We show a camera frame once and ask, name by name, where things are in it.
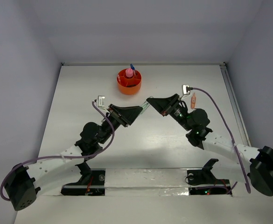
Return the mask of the clear blue-capped glue bottle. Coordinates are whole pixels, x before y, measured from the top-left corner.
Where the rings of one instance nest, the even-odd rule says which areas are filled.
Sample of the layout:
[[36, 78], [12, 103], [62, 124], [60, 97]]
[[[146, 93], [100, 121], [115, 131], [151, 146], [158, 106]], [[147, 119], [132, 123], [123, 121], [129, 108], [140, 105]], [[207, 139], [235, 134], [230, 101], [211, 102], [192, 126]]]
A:
[[133, 74], [136, 75], [136, 70], [132, 63], [130, 64], [130, 68], [133, 70]]

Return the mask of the pink glue stick tube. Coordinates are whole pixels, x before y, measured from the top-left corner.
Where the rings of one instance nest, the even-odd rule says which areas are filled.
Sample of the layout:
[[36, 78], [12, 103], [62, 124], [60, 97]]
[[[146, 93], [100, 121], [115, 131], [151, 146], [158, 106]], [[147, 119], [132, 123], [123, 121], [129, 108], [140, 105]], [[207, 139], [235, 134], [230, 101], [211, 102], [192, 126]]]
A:
[[134, 76], [133, 69], [128, 68], [128, 69], [125, 70], [125, 77], [126, 78], [132, 78], [133, 76]]

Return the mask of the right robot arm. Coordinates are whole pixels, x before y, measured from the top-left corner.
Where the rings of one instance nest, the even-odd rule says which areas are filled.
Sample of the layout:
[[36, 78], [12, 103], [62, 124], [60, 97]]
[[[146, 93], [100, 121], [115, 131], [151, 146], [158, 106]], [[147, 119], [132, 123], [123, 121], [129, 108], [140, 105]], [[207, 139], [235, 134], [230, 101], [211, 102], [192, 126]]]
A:
[[181, 106], [181, 98], [174, 94], [168, 98], [147, 98], [147, 102], [162, 116], [171, 116], [188, 133], [189, 143], [202, 150], [214, 152], [237, 162], [245, 183], [250, 183], [259, 193], [273, 196], [273, 149], [249, 147], [237, 144], [215, 133], [208, 124], [210, 120], [203, 109], [189, 112]]

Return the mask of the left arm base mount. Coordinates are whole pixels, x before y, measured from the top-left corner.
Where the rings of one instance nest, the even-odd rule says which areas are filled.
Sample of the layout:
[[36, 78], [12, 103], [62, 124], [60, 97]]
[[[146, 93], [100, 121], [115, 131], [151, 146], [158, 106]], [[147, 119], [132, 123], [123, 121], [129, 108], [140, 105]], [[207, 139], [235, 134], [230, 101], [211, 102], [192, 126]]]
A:
[[105, 195], [105, 169], [92, 170], [86, 162], [76, 165], [80, 170], [77, 182], [62, 186], [63, 196], [104, 196]]

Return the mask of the green highlighter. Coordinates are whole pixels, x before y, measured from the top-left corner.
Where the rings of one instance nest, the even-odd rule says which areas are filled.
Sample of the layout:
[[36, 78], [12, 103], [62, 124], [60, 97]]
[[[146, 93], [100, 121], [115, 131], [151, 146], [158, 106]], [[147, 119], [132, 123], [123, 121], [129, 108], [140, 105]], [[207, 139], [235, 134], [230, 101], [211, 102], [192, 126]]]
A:
[[149, 106], [150, 106], [150, 104], [149, 104], [147, 101], [145, 101], [145, 102], [141, 105], [142, 111], [140, 112], [140, 115], [142, 115], [142, 114], [146, 111], [146, 109], [147, 109]]

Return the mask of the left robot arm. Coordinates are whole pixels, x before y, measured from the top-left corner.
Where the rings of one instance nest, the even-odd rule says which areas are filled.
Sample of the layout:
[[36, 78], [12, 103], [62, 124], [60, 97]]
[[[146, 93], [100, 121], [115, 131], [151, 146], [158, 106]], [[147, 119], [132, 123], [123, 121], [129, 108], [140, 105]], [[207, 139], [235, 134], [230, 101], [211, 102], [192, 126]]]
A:
[[74, 173], [75, 184], [88, 184], [92, 171], [86, 162], [108, 149], [115, 138], [115, 131], [120, 126], [130, 126], [143, 111], [141, 106], [118, 107], [111, 104], [104, 114], [96, 105], [93, 107], [103, 116], [101, 125], [86, 123], [80, 139], [70, 148], [56, 155], [21, 162], [6, 175], [0, 186], [0, 196], [9, 201], [15, 211], [30, 206], [45, 190], [46, 181], [51, 182], [72, 166], [78, 168]]

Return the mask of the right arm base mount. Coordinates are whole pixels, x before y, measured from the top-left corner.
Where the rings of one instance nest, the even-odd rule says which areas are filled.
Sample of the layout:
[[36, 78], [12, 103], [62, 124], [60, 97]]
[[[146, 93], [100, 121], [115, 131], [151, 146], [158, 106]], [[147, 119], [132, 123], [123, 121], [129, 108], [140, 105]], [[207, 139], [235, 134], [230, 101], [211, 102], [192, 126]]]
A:
[[211, 172], [218, 159], [210, 159], [202, 168], [187, 170], [185, 182], [189, 185], [190, 195], [231, 195], [228, 179], [217, 179]]

